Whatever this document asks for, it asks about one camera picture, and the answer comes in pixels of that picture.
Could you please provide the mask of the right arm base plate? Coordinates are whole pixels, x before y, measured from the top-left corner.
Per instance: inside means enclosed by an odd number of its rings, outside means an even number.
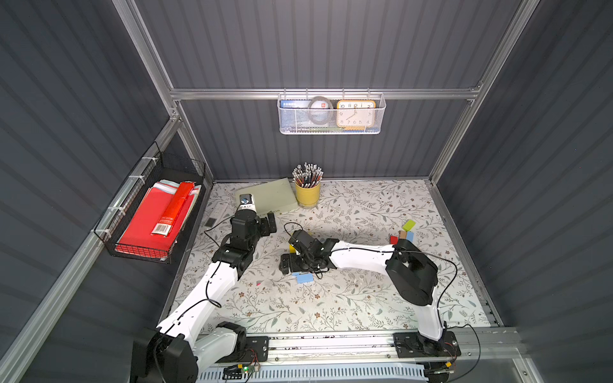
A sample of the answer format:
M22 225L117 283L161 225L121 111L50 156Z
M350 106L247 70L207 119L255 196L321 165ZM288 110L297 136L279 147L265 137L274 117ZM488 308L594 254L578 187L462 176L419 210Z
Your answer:
M399 358L451 357L455 360L461 356L458 340L452 331L443 330L438 341L422 336L417 331L393 334L394 348Z

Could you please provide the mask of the lime green block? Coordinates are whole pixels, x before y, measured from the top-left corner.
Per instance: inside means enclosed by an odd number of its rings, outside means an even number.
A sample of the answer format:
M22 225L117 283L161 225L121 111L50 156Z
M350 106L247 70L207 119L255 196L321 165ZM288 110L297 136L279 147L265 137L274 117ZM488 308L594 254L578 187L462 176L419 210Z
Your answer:
M403 231L412 231L412 229L415 227L416 222L414 220L407 220L403 226L402 226L402 230Z

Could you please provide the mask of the aluminium rail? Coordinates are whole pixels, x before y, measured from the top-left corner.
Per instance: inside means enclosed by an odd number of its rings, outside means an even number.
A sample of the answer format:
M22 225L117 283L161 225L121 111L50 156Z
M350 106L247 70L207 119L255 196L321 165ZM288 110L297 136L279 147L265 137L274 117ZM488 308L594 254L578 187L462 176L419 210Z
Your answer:
M451 357L399 358L393 334L409 331L364 331L339 333L288 333L253 335L270 338L266 362L336 362L357 360L408 359L411 361L444 361ZM510 327L450 329L461 349L461 359L516 357L526 351L517 330Z

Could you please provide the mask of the yellow alarm clock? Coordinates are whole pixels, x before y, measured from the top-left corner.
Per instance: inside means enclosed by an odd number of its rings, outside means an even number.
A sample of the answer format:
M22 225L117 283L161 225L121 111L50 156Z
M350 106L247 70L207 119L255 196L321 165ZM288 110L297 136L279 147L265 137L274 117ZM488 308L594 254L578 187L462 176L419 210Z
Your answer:
M346 130L365 130L375 125L377 103L373 100L337 102L336 124Z

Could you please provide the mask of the pale green book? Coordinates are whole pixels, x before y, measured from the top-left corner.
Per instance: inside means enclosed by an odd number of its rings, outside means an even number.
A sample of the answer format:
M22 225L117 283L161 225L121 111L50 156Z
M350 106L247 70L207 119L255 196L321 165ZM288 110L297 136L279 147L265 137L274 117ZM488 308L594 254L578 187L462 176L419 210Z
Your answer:
M264 217L268 212L280 214L299 207L295 193L286 178L237 190L235 192L237 205L240 204L240 196L245 194L252 195L255 210L260 217Z

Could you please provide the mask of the grey tape roll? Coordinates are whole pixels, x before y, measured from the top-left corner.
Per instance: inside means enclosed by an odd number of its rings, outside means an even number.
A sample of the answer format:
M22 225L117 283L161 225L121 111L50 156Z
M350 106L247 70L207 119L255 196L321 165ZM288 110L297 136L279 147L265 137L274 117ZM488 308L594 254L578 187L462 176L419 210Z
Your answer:
M307 107L308 121L316 126L330 125L330 110L333 109L329 98L323 96L313 97Z

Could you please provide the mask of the yellow pencil cup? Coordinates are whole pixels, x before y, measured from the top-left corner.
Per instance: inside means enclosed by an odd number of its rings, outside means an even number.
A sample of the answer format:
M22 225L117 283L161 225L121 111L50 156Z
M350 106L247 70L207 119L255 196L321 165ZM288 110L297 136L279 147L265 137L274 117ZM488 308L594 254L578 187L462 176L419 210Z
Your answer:
M315 207L319 202L321 185L318 184L313 188L304 188L295 185L295 194L298 205L304 208Z

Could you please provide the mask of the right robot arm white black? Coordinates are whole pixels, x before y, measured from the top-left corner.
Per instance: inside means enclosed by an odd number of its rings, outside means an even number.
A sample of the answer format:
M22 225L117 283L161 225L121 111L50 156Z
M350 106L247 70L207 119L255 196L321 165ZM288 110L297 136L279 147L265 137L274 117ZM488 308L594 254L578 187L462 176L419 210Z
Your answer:
M435 303L438 267L408 239L368 246L339 239L320 241L297 230L291 234L289 244L308 271L359 269L387 275L400 297L413 306L418 333L433 342L442 339L444 327Z

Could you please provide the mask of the red long box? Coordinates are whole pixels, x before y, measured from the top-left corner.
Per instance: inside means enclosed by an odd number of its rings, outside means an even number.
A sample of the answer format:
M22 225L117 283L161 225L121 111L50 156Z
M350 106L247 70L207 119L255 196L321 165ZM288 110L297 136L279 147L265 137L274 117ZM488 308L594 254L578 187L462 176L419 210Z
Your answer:
M175 191L171 201L164 210L158 223L152 230L153 235L168 236L172 231L172 226L177 220L180 211L185 204L186 199L194 189L195 184L193 182L182 182Z

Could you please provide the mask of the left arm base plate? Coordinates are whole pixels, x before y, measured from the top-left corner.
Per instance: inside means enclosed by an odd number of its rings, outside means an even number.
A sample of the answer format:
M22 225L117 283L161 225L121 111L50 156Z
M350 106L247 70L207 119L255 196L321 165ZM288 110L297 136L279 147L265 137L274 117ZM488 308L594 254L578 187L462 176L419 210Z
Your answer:
M217 363L266 362L268 360L270 338L268 336L247 336L239 340L236 349Z

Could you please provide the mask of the red folder stack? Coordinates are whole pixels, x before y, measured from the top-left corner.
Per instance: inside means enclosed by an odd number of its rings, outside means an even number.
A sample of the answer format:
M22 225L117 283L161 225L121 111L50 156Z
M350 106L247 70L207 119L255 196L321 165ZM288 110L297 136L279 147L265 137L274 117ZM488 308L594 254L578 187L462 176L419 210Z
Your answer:
M147 191L132 220L114 246L116 252L137 258L160 261L166 261L169 258L179 234L183 231L183 227L198 200L201 186L193 182L195 187L186 199L168 236L153 235L152 230L181 183L161 180Z

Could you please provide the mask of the white remote control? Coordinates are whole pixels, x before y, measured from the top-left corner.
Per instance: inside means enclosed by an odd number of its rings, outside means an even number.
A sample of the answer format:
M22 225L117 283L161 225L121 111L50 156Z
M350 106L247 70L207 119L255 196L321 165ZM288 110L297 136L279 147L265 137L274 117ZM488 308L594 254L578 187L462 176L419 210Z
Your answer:
M225 202L218 202L212 208L212 210L209 212L209 214L207 215L206 219L204 220L204 227L206 229L211 229L211 228L215 227L215 225L220 223L220 221L227 216L226 215L227 210L228 210L228 204L227 203L225 203Z

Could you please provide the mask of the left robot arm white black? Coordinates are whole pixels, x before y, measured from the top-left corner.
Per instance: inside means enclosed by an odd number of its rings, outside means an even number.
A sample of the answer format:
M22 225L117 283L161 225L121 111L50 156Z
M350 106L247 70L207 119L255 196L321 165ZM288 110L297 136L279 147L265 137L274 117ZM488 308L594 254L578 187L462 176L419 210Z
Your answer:
M251 265L259 240L277 231L273 212L261 218L252 205L237 209L203 279L155 329L145 328L132 345L131 382L195 382L218 360L244 354L246 330L223 322L201 338L209 317Z

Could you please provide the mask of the bundle of pencils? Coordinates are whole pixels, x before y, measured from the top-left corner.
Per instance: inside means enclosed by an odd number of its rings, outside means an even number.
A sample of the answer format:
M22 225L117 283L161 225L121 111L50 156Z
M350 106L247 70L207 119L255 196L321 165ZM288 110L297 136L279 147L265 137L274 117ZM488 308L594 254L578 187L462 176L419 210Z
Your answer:
M319 186L323 170L317 164L298 164L292 171L292 177L295 185L300 188L314 188Z

